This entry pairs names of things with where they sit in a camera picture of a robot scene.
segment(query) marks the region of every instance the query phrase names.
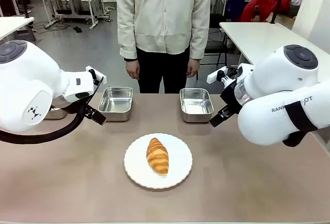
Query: pastry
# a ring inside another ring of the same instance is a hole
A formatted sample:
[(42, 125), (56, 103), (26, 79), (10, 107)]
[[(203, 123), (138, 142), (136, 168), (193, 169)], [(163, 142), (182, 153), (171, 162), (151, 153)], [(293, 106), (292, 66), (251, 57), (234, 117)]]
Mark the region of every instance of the pastry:
[(169, 172), (169, 154), (158, 139), (153, 138), (150, 141), (146, 158), (155, 172), (162, 176), (167, 175)]

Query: button-up shirt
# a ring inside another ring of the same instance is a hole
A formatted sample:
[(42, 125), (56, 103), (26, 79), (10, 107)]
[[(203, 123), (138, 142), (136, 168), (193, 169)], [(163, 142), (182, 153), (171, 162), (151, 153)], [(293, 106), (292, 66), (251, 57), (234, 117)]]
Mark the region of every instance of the button-up shirt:
[(120, 54), (136, 59), (146, 52), (202, 59), (207, 43), (210, 0), (117, 0)]

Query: black pants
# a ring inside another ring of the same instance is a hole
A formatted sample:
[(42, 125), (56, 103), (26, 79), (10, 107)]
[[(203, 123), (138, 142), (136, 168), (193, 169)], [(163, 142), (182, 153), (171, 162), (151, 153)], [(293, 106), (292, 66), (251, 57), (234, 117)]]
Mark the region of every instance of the black pants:
[(165, 93), (179, 93), (186, 86), (190, 47), (178, 55), (145, 52), (137, 48), (140, 64), (140, 93), (159, 93), (161, 79)]

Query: robotic arm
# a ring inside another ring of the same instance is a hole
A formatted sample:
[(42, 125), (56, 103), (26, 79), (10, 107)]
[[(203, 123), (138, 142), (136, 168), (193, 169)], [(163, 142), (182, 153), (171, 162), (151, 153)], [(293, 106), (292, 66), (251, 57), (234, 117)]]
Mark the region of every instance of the robotic arm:
[(22, 136), (0, 131), (10, 143), (42, 143), (73, 131), (84, 117), (103, 125), (105, 117), (88, 105), (106, 76), (92, 69), (64, 72), (45, 52), (26, 41), (0, 46), (0, 129), (23, 132), (38, 125), (51, 107), (77, 113), (62, 130), (47, 135)]
[(228, 77), (223, 67), (209, 75), (225, 85), (221, 98), (227, 103), (211, 119), (215, 127), (238, 115), (243, 136), (258, 145), (283, 141), (297, 146), (310, 132), (329, 126), (330, 82), (318, 84), (318, 61), (308, 49), (288, 45), (276, 50), (257, 66), (241, 64), (238, 78)]

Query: chair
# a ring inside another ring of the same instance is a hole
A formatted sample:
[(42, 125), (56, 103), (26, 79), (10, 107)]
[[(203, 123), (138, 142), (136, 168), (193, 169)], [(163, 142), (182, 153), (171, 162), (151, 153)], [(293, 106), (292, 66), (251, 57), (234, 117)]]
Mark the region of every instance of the chair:
[[(212, 13), (210, 15), (210, 26), (209, 28), (219, 28), (219, 23), (220, 22), (226, 22), (226, 19), (224, 18), (223, 15), (217, 14), (217, 13)], [(227, 43), (227, 35), (225, 34), (223, 37), (222, 41), (213, 41), (213, 40), (208, 40), (205, 48), (205, 56), (212, 56), (212, 55), (218, 55), (218, 61), (217, 63), (202, 63), (201, 66), (204, 65), (217, 65), (219, 66), (220, 64), (220, 58), (221, 55), (224, 53), (225, 54), (225, 62), (221, 64), (227, 65), (227, 53), (228, 53), (228, 48), (226, 46)]]

